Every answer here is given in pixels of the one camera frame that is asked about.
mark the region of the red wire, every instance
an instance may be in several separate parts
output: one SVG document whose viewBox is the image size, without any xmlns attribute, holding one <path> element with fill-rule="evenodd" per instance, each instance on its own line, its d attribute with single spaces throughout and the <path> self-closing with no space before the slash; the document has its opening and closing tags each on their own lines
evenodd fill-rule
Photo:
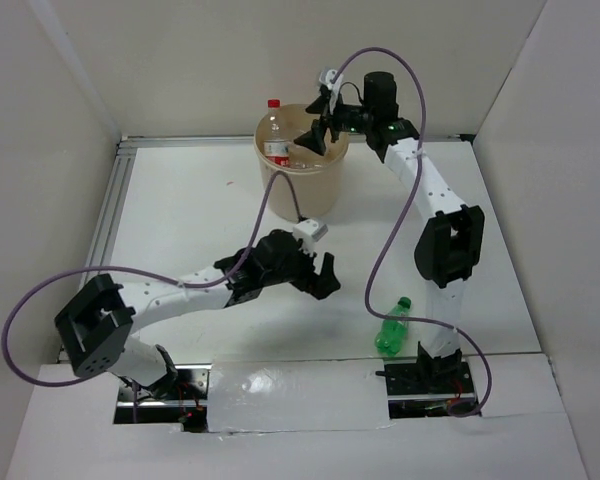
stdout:
<svg viewBox="0 0 600 480">
<path fill-rule="evenodd" d="M 176 385 L 176 388 L 178 389 L 178 400 L 180 401 L 180 413 L 184 415 L 185 411 L 183 405 L 184 400 L 182 399 L 182 390 L 180 390 L 180 387 L 178 385 Z"/>
<path fill-rule="evenodd" d="M 457 378 L 453 379 L 453 383 L 455 383 L 455 385 L 456 385 L 456 389 L 457 389 L 456 390 L 456 399 L 458 400 L 458 399 L 460 399 L 460 397 L 462 396 L 462 393 L 463 393 L 462 383 Z"/>
<path fill-rule="evenodd" d="M 191 385 L 189 385 L 188 383 L 184 383 L 184 385 L 189 388 L 191 387 Z M 203 411 L 204 409 L 202 407 L 200 407 L 200 400 L 198 399 L 198 397 L 196 397 L 195 393 L 191 394 L 191 398 L 193 398 L 193 401 L 196 402 L 196 410 L 198 410 L 199 412 Z"/>
</svg>

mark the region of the black joint bracket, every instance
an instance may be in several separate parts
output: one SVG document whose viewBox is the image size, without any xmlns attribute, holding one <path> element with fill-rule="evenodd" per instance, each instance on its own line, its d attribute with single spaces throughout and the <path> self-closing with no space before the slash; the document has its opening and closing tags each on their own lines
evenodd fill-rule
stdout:
<svg viewBox="0 0 600 480">
<path fill-rule="evenodd" d="M 419 378 L 427 385 L 435 385 L 455 378 L 462 366 L 462 352 L 456 350 L 447 357 L 431 357 L 418 343 L 416 367 Z"/>
<path fill-rule="evenodd" d="M 480 260 L 484 213 L 478 206 L 449 214 L 438 212 L 429 219 L 416 245 L 415 261 L 420 275 L 440 288 L 471 276 Z"/>
<path fill-rule="evenodd" d="M 56 316 L 56 329 L 77 377 L 91 377 L 118 361 L 131 326 L 126 307 L 110 275 L 89 280 Z"/>
</svg>

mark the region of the clear plastic bottle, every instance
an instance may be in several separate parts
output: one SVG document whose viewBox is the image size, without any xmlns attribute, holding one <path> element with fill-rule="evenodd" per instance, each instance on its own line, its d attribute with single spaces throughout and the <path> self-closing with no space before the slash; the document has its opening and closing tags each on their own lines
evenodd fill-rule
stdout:
<svg viewBox="0 0 600 480">
<path fill-rule="evenodd" d="M 289 161 L 289 132 L 280 115 L 280 100 L 269 100 L 269 115 L 267 115 L 267 136 L 264 139 L 264 156 L 276 165 L 290 167 Z"/>
</svg>

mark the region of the bottle cap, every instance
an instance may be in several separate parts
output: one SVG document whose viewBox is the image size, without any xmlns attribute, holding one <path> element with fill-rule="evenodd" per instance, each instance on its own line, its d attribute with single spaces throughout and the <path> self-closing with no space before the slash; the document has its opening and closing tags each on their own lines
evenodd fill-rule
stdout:
<svg viewBox="0 0 600 480">
<path fill-rule="evenodd" d="M 400 300 L 398 300 L 398 305 L 400 305 L 402 308 L 410 309 L 411 299 L 409 297 L 400 297 Z"/>
</svg>

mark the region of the bottle label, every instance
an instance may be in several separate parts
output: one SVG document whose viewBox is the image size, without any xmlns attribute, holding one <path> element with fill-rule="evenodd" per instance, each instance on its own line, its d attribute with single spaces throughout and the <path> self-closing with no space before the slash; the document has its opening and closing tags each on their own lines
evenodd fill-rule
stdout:
<svg viewBox="0 0 600 480">
<path fill-rule="evenodd" d="M 281 167 L 289 166 L 289 146 L 284 141 L 264 142 L 264 156 Z"/>
</svg>

